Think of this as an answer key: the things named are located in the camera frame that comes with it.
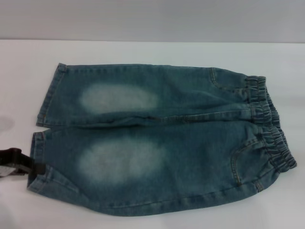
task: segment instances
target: white surface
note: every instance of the white surface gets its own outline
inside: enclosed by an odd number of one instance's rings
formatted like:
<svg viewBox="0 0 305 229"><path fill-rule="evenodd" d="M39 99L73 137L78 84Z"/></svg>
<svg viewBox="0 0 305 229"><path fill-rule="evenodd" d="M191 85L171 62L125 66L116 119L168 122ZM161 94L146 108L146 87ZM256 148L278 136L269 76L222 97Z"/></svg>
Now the white surface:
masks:
<svg viewBox="0 0 305 229"><path fill-rule="evenodd" d="M0 39L305 42L304 0L1 0Z"/></svg>
<svg viewBox="0 0 305 229"><path fill-rule="evenodd" d="M298 167L263 192L231 204L121 218L26 190L26 177L0 180L1 229L304 229L305 44L0 41L0 147L29 155L36 115L58 62L214 66L267 76L268 92Z"/></svg>

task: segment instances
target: pant leg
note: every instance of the pant leg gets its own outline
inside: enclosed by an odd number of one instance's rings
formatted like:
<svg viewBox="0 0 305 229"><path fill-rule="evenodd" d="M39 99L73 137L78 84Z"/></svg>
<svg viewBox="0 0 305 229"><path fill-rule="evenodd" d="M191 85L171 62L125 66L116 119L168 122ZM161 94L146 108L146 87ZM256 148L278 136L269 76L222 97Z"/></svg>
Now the pant leg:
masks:
<svg viewBox="0 0 305 229"><path fill-rule="evenodd" d="M37 125L157 125L186 115L251 120L248 88L246 75L218 68L59 64Z"/></svg>
<svg viewBox="0 0 305 229"><path fill-rule="evenodd" d="M278 129L250 122L35 133L29 176L41 195L118 216L205 208L241 200L296 166Z"/></svg>

